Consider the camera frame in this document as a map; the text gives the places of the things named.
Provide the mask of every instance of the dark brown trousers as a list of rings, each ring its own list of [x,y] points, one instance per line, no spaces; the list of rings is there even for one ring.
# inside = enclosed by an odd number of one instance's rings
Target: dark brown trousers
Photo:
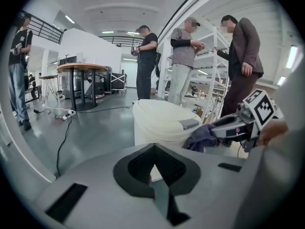
[[[242,103],[253,90],[258,79],[257,73],[252,72],[248,77],[237,73],[232,80],[231,88],[224,97],[224,106],[221,117],[236,112],[237,104]]]

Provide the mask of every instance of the blue jeans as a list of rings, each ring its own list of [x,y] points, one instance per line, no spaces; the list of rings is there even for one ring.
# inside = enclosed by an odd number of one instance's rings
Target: blue jeans
[[[10,102],[17,112],[18,121],[28,120],[24,93],[24,67],[20,63],[9,65]]]

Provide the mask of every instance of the wooden tabletop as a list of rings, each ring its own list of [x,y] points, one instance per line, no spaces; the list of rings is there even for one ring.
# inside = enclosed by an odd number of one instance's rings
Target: wooden tabletop
[[[92,64],[92,63],[67,63],[57,67],[58,72],[69,71],[71,68],[79,71],[89,71],[96,69],[97,71],[107,71],[105,66]]]
[[[39,79],[42,79],[42,80],[46,80],[46,79],[53,79],[53,78],[57,78],[58,75],[46,75],[46,76],[41,76],[39,77]]]

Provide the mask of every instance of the man in gray t-shirt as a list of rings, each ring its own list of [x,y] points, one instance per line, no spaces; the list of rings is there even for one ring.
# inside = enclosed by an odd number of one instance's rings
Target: man in gray t-shirt
[[[171,45],[173,46],[172,79],[168,101],[180,105],[190,84],[196,54],[205,48],[203,42],[192,39],[191,33],[200,24],[193,17],[184,22],[184,29],[173,30]]]

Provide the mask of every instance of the white pants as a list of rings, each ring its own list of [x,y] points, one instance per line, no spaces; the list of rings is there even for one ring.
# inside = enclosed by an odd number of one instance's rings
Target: white pants
[[[193,69],[183,64],[173,64],[168,102],[180,105],[189,87]]]

